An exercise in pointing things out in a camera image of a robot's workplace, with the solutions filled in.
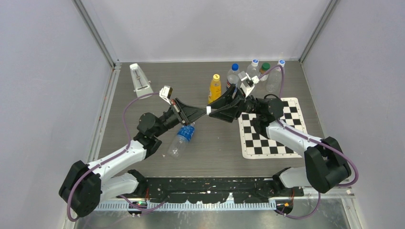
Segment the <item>yellow bottle cap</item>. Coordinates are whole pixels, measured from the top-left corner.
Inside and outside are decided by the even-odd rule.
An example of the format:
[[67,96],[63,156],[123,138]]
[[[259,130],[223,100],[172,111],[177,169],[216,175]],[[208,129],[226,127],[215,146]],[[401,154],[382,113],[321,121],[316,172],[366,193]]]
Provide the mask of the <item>yellow bottle cap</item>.
[[213,75],[213,80],[214,80],[214,81],[219,81],[219,80],[220,80],[220,75],[214,74],[214,75]]

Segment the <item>clear bottle pepsi label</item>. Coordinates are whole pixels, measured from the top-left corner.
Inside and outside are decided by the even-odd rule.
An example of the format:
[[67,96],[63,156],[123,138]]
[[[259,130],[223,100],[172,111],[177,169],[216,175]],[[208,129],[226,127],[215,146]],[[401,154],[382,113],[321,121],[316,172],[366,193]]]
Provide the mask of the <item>clear bottle pepsi label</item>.
[[227,73],[227,83],[226,83],[226,89],[228,90],[232,84],[235,84],[237,87],[240,85],[240,78],[238,74],[240,73],[240,70],[237,71],[232,71],[230,69]]

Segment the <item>yellow juice bottle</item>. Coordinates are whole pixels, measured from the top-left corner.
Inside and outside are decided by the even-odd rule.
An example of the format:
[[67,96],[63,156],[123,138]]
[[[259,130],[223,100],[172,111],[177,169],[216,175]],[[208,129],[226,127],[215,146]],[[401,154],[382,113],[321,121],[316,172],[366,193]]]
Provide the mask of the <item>yellow juice bottle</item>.
[[211,80],[209,88],[208,103],[217,100],[221,96],[221,81]]

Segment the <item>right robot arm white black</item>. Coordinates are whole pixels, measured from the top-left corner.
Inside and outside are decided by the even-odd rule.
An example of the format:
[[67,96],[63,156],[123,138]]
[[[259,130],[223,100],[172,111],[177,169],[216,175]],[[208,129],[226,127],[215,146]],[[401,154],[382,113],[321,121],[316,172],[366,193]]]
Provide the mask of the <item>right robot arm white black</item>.
[[273,191],[286,195],[292,187],[313,187],[324,194],[334,187],[351,186],[344,183],[352,173],[354,182],[358,179],[357,171],[341,151],[336,139],[318,138],[289,126],[281,120],[284,104],[276,95],[269,98],[245,96],[235,86],[229,88],[217,100],[207,105],[207,114],[226,122],[233,122],[243,113],[255,114],[253,128],[263,137],[283,144],[302,156],[304,167],[287,167],[273,175]]

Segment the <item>clear bottle blue label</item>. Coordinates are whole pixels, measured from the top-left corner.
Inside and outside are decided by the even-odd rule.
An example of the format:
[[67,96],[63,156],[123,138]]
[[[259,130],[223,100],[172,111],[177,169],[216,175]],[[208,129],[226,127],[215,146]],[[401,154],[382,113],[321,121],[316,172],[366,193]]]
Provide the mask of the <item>clear bottle blue label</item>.
[[189,144],[193,134],[195,132],[195,122],[189,125],[183,125],[177,132],[175,138],[173,139],[169,149],[168,155],[178,158],[180,157]]

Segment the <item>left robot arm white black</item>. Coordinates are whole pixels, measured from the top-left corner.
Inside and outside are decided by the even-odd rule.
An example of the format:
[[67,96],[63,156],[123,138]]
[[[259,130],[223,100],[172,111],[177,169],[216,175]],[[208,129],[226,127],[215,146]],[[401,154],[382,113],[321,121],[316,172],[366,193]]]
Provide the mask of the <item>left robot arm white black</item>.
[[66,214],[71,222],[89,215],[103,201],[121,194],[142,197],[146,193],[146,180],[136,170],[121,176],[128,166],[153,155],[162,142],[158,139],[170,129],[181,124],[190,126],[199,118],[211,113],[211,107],[186,105],[179,99],[169,100],[169,109],[160,117],[144,113],[139,118],[138,133],[129,137],[119,150],[92,162],[73,163],[59,189],[66,202]]

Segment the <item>blue bottle cap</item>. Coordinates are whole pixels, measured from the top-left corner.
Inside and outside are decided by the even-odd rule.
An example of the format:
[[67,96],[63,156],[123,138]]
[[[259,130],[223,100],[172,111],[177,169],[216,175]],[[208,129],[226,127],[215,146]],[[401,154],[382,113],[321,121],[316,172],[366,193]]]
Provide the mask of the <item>blue bottle cap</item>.
[[237,70],[239,70],[239,65],[234,63],[234,64],[232,64],[231,69],[232,69],[232,71],[237,71]]

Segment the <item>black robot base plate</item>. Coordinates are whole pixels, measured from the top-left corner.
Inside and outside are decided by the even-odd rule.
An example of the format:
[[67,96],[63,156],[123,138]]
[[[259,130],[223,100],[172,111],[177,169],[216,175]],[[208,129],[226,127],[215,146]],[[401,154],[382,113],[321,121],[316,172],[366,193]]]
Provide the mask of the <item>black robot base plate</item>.
[[302,188],[279,188],[266,177],[149,177],[125,197],[155,211],[282,210],[290,213]]

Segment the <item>white bottle cap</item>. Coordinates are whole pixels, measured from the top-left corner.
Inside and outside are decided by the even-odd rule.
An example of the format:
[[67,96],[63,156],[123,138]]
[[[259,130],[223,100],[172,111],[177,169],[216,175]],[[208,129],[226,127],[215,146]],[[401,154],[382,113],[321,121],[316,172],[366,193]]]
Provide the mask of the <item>white bottle cap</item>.
[[212,109],[210,106],[206,107],[206,114],[209,115],[211,113]]

